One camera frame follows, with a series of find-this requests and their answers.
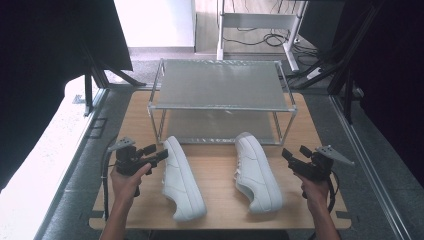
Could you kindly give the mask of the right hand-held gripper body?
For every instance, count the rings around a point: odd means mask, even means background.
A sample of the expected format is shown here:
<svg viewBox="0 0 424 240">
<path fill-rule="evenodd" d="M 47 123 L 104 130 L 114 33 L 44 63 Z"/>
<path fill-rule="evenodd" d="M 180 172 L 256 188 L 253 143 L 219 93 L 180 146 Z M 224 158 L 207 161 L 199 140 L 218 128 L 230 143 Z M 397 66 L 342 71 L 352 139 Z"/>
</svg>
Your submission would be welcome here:
<svg viewBox="0 0 424 240">
<path fill-rule="evenodd" d="M 353 161 L 350 161 L 336 151 L 331 145 L 317 147 L 312 152 L 312 157 L 308 158 L 309 162 L 304 162 L 296 158 L 297 161 L 289 164 L 289 168 L 294 173 L 300 174 L 314 182 L 330 181 L 334 162 L 340 162 L 348 166 L 355 165 Z"/>
</svg>

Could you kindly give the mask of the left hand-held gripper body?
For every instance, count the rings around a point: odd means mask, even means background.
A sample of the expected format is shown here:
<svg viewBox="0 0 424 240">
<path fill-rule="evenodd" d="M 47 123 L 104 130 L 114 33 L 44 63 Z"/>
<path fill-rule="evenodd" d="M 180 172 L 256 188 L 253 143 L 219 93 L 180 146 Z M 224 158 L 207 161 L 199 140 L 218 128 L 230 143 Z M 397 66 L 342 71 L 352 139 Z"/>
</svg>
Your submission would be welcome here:
<svg viewBox="0 0 424 240">
<path fill-rule="evenodd" d="M 131 176 L 149 162 L 143 159 L 147 156 L 143 154 L 143 148 L 138 149 L 134 144 L 134 140 L 124 137 L 107 148 L 108 153 L 115 151 L 115 166 L 122 175 Z"/>
</svg>

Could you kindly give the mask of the white sneaker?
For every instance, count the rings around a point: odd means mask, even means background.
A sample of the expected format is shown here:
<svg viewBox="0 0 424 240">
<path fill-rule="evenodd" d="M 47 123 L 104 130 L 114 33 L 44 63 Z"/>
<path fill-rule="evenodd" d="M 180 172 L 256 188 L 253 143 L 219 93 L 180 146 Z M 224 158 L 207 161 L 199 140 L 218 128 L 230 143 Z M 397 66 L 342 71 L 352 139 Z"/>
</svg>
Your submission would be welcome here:
<svg viewBox="0 0 424 240">
<path fill-rule="evenodd" d="M 281 209 L 283 196 L 259 141 L 243 132 L 236 137 L 235 147 L 238 156 L 234 174 L 236 189 L 248 198 L 249 212 L 263 214 Z"/>
<path fill-rule="evenodd" d="M 173 219 L 186 222 L 203 217 L 207 207 L 180 143 L 170 136 L 163 146 L 168 157 L 165 159 L 162 194 L 176 205 Z"/>
</svg>

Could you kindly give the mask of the metal two-tier shoe rack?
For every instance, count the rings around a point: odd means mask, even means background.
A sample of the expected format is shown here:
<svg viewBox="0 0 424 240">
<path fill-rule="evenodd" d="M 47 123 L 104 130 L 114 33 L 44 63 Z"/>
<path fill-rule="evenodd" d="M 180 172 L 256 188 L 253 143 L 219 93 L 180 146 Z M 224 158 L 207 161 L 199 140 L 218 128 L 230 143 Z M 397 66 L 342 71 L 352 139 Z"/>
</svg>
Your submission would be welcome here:
<svg viewBox="0 0 424 240">
<path fill-rule="evenodd" d="M 297 106 L 279 61 L 162 59 L 148 112 L 159 143 L 282 145 Z"/>
</svg>

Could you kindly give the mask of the person's left hand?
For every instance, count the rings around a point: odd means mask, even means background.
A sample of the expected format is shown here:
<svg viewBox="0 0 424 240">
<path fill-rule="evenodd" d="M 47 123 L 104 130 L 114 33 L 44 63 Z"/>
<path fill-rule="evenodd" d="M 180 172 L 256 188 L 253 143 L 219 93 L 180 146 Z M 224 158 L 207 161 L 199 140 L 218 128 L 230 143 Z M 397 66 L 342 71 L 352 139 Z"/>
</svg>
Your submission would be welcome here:
<svg viewBox="0 0 424 240">
<path fill-rule="evenodd" d="M 141 184 L 142 176 L 151 169 L 151 164 L 148 163 L 141 167 L 136 173 L 131 176 L 122 175 L 114 167 L 111 173 L 112 187 L 114 192 L 115 201 L 131 205 L 136 190 Z"/>
</svg>

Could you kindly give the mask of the person's right hand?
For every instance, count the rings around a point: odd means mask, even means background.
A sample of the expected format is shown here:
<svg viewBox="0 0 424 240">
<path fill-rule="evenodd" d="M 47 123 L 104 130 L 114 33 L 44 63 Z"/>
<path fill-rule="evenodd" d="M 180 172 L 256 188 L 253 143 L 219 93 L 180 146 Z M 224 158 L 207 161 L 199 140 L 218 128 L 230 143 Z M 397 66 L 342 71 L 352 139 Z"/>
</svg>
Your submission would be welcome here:
<svg viewBox="0 0 424 240">
<path fill-rule="evenodd" d="M 313 182 L 306 177 L 295 173 L 301 181 L 301 189 L 306 193 L 308 209 L 312 214 L 327 210 L 329 187 L 326 181 Z"/>
</svg>

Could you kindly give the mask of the black metal stand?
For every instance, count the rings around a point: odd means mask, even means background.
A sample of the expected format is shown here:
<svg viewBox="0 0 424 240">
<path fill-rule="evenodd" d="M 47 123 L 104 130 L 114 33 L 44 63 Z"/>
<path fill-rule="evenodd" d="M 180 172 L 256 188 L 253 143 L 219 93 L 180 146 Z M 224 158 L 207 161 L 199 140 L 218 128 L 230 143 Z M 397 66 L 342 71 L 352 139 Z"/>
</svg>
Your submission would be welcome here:
<svg viewBox="0 0 424 240">
<path fill-rule="evenodd" d="M 306 89 L 332 77 L 327 93 L 337 95 L 345 88 L 343 114 L 351 123 L 353 80 L 350 70 L 360 44 L 385 0 L 312 0 L 306 8 L 300 35 L 317 48 L 318 61 L 290 78 L 305 77 L 318 67 L 324 70 L 310 80 L 294 86 Z"/>
<path fill-rule="evenodd" d="M 145 87 L 146 83 L 142 83 L 132 78 L 128 74 L 124 73 L 121 70 L 114 69 L 109 65 L 105 64 L 100 60 L 96 60 L 94 55 L 90 52 L 88 46 L 85 43 L 81 44 L 81 51 L 83 54 L 84 65 L 86 67 L 84 75 L 84 89 L 85 89 L 85 112 L 84 116 L 87 117 L 94 110 L 94 101 L 93 101 L 93 82 L 99 88 L 108 88 L 110 82 L 106 77 L 105 71 L 111 71 L 113 74 L 117 75 L 125 82 L 129 83 L 134 87 Z"/>
</svg>

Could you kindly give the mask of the dark curtain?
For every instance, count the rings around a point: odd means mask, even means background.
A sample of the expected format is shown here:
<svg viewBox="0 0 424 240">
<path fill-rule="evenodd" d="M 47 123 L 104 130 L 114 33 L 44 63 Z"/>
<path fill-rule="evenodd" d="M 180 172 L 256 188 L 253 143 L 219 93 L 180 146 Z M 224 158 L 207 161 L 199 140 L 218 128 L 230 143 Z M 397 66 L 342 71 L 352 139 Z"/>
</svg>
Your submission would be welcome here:
<svg viewBox="0 0 424 240">
<path fill-rule="evenodd" d="M 0 191 L 93 68 L 132 68 L 114 0 L 0 0 Z"/>
<path fill-rule="evenodd" d="M 424 188 L 424 0 L 311 0 L 306 38 L 332 42 L 326 56 L 345 67 L 329 91 L 349 80 L 360 106 L 390 144 L 373 157 L 396 181 Z"/>
</svg>

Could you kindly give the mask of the white metal desk frame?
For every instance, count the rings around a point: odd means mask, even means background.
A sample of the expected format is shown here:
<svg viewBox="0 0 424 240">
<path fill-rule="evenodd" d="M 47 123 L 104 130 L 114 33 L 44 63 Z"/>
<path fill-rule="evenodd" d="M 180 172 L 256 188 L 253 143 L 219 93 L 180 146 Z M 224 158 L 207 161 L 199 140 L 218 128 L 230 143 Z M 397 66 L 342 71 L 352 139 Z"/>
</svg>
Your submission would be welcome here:
<svg viewBox="0 0 424 240">
<path fill-rule="evenodd" d="M 286 59 L 293 72 L 299 71 L 292 47 L 297 37 L 300 25 L 307 7 L 307 1 L 298 4 L 296 14 L 256 14 L 256 13 L 226 13 L 225 0 L 217 0 L 218 42 L 216 59 L 224 58 L 224 29 L 225 28 L 258 28 L 258 29 L 285 29 L 289 31 L 289 39 L 283 44 Z"/>
</svg>

